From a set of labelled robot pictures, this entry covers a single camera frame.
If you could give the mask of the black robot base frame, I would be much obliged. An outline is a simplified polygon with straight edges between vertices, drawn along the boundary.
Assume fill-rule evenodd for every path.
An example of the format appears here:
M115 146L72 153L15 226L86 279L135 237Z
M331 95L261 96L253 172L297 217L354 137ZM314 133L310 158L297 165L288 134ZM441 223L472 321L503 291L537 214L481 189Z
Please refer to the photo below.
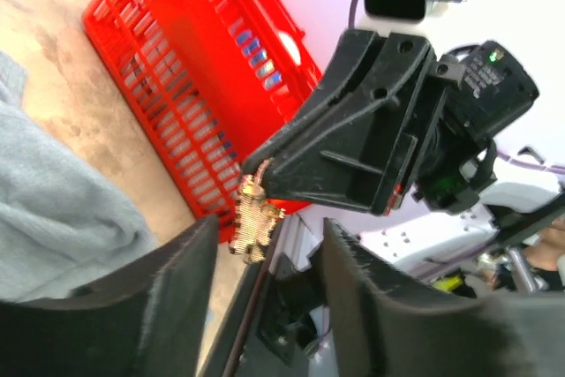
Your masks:
M273 234L265 261L238 285L202 376L321 376L335 370L329 310L308 255L319 244L293 215Z

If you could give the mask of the grey sleeveless shirt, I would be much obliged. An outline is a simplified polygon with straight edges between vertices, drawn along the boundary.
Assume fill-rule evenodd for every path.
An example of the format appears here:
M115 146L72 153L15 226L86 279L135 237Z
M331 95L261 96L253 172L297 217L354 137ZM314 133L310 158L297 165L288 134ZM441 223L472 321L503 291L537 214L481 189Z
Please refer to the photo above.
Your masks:
M26 70L1 55L1 298L66 298L150 253L133 202L23 110Z

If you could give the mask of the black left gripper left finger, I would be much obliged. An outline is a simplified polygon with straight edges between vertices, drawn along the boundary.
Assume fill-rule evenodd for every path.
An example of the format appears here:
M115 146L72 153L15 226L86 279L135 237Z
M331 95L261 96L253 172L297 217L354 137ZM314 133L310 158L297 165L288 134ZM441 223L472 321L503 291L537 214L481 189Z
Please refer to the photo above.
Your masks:
M69 298L1 304L3 376L193 376L215 272L207 216Z

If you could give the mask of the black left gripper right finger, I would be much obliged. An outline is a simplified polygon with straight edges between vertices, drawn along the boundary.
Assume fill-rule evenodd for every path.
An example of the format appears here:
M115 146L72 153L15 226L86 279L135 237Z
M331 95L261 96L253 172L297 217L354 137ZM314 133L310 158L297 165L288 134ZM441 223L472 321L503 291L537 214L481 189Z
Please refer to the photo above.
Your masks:
M321 269L341 376L562 376L564 297L461 298L374 256L333 219Z

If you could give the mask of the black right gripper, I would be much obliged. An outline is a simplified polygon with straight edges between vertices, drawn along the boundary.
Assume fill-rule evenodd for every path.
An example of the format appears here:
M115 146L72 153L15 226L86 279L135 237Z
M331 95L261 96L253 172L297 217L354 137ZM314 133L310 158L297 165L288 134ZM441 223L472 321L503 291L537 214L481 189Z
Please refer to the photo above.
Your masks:
M267 196L384 215L439 162L439 122L463 66L425 37L345 31L298 113L245 160Z

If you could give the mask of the orange maple leaf brooch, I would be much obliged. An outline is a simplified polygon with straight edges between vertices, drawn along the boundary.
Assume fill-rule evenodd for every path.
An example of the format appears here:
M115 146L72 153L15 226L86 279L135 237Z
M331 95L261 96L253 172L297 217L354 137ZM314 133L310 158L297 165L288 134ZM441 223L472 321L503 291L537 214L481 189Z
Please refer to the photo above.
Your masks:
M271 158L261 163L254 174L243 175L235 198L234 235L229 251L241 255L244 263L253 264L265 259L265 249L271 241L275 226L286 211L268 198L261 182Z

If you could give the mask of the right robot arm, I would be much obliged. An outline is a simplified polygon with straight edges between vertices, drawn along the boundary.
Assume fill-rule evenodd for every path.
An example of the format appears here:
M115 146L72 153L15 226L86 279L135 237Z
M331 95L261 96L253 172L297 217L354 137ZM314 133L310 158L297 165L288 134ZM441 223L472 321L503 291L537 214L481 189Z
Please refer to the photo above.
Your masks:
M383 216L412 193L433 211L477 203L495 213L494 243L521 242L564 211L564 191L519 207L488 200L495 135L539 92L494 41L458 61L422 36L349 29L298 113L245 160L270 199Z

